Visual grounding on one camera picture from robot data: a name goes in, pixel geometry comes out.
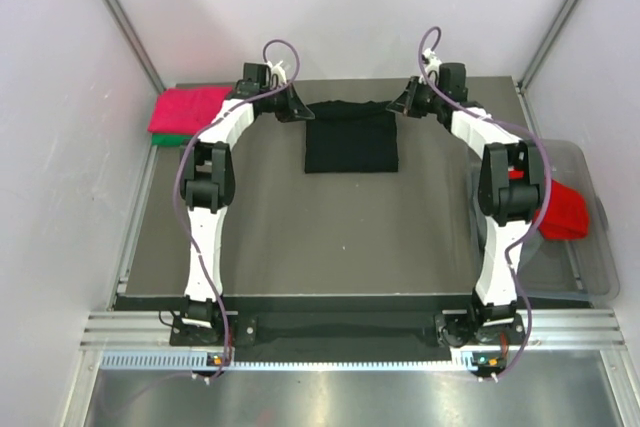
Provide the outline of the black t shirt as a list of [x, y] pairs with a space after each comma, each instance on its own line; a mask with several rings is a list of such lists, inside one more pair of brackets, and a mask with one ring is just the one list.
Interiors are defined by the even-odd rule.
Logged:
[[397, 124], [386, 101], [313, 103], [306, 123], [304, 172], [395, 173]]

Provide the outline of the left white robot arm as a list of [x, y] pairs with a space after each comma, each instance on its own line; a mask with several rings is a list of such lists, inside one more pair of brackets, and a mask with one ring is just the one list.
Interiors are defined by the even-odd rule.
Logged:
[[281, 122], [314, 118], [280, 62], [245, 64], [220, 111], [182, 151], [179, 194], [186, 208], [190, 256], [180, 321], [209, 344], [227, 344], [229, 335], [220, 258], [225, 217], [236, 191], [232, 151], [263, 113]]

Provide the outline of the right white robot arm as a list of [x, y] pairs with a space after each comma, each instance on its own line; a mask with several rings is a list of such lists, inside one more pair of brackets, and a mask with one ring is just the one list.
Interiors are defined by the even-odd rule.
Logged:
[[517, 324], [516, 279], [522, 239], [545, 197], [538, 146], [509, 132], [468, 99], [462, 63], [427, 62], [388, 110], [412, 118], [434, 115], [481, 162], [476, 203], [484, 217], [482, 268], [465, 314], [444, 317], [443, 337], [456, 346], [492, 341]]

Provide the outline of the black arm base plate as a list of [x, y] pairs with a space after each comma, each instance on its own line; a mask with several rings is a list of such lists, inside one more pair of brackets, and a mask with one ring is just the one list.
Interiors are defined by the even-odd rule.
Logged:
[[452, 348], [487, 346], [500, 355], [519, 346], [525, 328], [475, 331], [464, 313], [248, 312], [229, 317], [228, 347], [245, 361], [443, 360]]

